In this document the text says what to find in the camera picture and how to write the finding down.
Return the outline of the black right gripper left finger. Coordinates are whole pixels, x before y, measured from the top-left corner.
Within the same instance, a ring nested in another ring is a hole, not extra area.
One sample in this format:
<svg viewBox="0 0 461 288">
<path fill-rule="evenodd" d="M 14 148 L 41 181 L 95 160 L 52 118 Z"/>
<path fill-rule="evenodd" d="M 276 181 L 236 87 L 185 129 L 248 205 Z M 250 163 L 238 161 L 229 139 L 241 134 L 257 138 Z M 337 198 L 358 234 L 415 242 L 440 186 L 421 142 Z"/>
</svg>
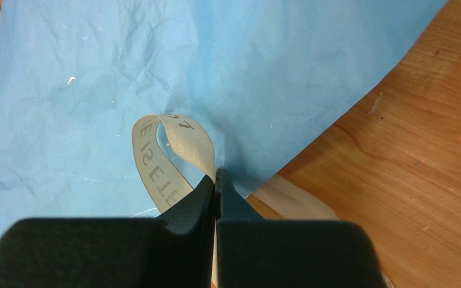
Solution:
<svg viewBox="0 0 461 288">
<path fill-rule="evenodd" d="M 0 287 L 210 287 L 214 183 L 155 218 L 30 218 L 0 239 Z"/>
</svg>

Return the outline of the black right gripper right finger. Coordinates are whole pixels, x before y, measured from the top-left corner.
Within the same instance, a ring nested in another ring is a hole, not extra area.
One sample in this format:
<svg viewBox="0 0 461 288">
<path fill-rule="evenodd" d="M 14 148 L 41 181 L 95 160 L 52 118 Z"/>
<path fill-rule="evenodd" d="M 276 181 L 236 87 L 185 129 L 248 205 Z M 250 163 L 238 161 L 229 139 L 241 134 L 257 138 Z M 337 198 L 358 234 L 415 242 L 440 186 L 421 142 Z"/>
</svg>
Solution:
<svg viewBox="0 0 461 288">
<path fill-rule="evenodd" d="M 218 169 L 217 287 L 385 287 L 365 231 L 336 220 L 267 220 Z"/>
</svg>

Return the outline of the beige ribbon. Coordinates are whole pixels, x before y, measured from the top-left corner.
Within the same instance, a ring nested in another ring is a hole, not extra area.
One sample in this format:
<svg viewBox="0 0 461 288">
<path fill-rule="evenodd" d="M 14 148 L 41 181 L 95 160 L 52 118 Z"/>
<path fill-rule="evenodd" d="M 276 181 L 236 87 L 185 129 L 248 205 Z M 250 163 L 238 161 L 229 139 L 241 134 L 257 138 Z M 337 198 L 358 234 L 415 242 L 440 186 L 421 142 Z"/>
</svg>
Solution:
<svg viewBox="0 0 461 288">
<path fill-rule="evenodd" d="M 168 211 L 208 176 L 214 183 L 214 240 L 211 286 L 217 286 L 216 222 L 220 202 L 215 192 L 214 147 L 208 133 L 195 120 L 182 115 L 147 115 L 133 126 L 133 156 L 140 179 L 160 211 Z M 319 199 L 287 180 L 274 176 L 256 191 L 273 206 L 281 220 L 336 220 L 336 213 Z M 382 272 L 385 287 L 391 282 Z"/>
</svg>

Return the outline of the blue wrapping paper sheet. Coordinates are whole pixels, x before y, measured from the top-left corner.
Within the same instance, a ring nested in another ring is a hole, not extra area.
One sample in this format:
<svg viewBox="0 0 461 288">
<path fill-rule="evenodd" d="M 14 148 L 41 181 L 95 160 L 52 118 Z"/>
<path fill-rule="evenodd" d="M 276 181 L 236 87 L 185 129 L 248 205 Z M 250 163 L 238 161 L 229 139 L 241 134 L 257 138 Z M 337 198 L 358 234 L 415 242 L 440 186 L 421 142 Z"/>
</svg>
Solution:
<svg viewBox="0 0 461 288">
<path fill-rule="evenodd" d="M 404 57 L 444 1 L 4 1 L 0 237 L 148 217 L 131 130 L 186 115 L 250 195 Z"/>
</svg>

